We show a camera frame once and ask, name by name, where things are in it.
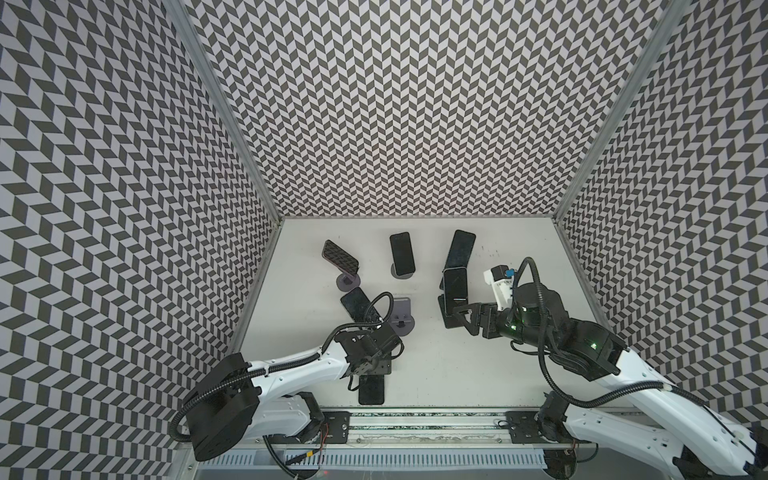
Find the black phone back centre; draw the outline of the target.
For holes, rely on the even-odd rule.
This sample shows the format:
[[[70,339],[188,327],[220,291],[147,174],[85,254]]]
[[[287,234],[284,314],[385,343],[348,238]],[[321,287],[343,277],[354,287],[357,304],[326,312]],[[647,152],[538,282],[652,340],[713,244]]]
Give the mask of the black phone back centre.
[[[416,271],[411,237],[408,232],[392,234],[389,237],[393,258],[392,274],[395,278],[409,278]]]

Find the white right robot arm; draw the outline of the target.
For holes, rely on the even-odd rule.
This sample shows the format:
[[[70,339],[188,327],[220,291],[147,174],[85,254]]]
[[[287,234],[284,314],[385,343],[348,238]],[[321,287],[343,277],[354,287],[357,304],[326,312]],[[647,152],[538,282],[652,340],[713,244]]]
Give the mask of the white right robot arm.
[[[571,317],[558,293],[508,280],[492,288],[495,302],[447,301],[446,313],[472,336],[530,345],[542,366],[553,362],[607,391],[577,400],[552,386],[535,416],[541,438],[596,443],[673,479],[766,478],[766,428],[747,428],[713,412],[620,337]]]

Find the phone reflecting pattern far left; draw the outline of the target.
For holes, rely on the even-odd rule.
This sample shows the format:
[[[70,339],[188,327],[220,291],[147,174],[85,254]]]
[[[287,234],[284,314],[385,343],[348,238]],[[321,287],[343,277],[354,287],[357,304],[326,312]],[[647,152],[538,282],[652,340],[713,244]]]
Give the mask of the phone reflecting pattern far left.
[[[321,256],[347,276],[358,274],[359,261],[332,240],[324,242]]]

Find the black phone on black stand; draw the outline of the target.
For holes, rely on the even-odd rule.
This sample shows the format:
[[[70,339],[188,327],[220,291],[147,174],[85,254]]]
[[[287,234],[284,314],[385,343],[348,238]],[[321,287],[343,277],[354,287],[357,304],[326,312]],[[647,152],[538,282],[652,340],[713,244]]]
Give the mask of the black phone on black stand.
[[[465,305],[468,303],[468,280],[466,267],[453,267],[443,271],[443,291],[447,303]]]

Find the black phone back right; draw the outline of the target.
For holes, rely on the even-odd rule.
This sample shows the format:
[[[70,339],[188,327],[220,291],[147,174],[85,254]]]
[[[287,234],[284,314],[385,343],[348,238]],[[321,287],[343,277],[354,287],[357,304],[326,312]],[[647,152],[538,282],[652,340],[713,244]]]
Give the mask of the black phone back right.
[[[474,233],[457,229],[451,241],[444,268],[466,268],[476,241]]]

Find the grey stand far left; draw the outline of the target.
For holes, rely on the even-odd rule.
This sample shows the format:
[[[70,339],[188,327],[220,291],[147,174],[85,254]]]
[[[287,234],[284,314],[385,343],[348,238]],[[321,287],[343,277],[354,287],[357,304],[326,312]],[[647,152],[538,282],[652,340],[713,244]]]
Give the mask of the grey stand far left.
[[[350,275],[347,273],[341,273],[336,278],[337,288],[344,293],[350,292],[355,288],[358,288],[360,286],[360,283],[361,283],[361,280],[357,274]]]

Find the grey stand front right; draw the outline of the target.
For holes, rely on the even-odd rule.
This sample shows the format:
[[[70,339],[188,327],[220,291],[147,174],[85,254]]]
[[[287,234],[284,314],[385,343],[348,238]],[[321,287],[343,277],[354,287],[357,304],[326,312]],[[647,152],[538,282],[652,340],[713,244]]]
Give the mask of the grey stand front right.
[[[415,328],[415,319],[412,315],[411,299],[408,297],[395,297],[388,323],[399,337],[409,335]]]

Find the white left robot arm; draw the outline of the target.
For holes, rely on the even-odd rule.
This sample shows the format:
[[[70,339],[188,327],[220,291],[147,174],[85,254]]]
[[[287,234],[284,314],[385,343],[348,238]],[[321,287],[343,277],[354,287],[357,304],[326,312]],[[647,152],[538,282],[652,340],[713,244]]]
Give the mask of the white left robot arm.
[[[182,400],[169,433],[192,444],[195,459],[212,460],[246,438],[309,443],[324,430],[325,415],[309,388],[372,374],[401,338],[387,323],[343,324],[326,341],[297,354],[247,361],[226,356]]]

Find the purple phone stand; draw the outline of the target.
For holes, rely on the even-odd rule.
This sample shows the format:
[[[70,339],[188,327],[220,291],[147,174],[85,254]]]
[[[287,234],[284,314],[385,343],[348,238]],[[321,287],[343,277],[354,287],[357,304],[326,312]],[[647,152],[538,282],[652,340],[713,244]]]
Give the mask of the purple phone stand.
[[[340,299],[344,309],[355,323],[378,323],[380,314],[370,307],[370,300],[360,287],[347,292]]]

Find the white ventilation grille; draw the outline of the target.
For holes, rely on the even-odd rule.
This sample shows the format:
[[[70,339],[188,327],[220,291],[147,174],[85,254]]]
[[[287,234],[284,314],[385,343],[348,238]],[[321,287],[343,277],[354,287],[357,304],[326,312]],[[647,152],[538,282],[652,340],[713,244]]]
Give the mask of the white ventilation grille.
[[[331,449],[305,458],[293,470],[448,471],[543,470],[541,449]]]

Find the black folding phone stand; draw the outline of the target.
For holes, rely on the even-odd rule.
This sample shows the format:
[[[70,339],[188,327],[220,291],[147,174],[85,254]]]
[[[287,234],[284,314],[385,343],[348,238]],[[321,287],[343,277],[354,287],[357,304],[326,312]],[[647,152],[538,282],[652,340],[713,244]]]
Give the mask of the black folding phone stand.
[[[443,316],[444,326],[447,329],[462,327],[459,324],[457,324],[451,318],[451,313],[452,313],[452,310],[453,310],[454,307],[464,306],[464,305],[455,305],[455,304],[451,304],[451,303],[447,303],[446,302],[445,296],[444,296],[444,291],[443,291],[443,278],[442,278],[442,281],[441,281],[441,289],[442,289],[442,293],[438,297],[438,300],[439,300],[439,305],[440,305],[440,308],[441,308],[441,314]]]

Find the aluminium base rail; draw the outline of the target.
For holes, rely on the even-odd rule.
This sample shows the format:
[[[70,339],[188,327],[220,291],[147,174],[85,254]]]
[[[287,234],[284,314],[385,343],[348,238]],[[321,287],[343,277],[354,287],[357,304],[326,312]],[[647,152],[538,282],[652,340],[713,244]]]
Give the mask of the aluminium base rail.
[[[530,407],[345,408],[324,410],[337,446],[573,448],[580,442],[547,440]]]

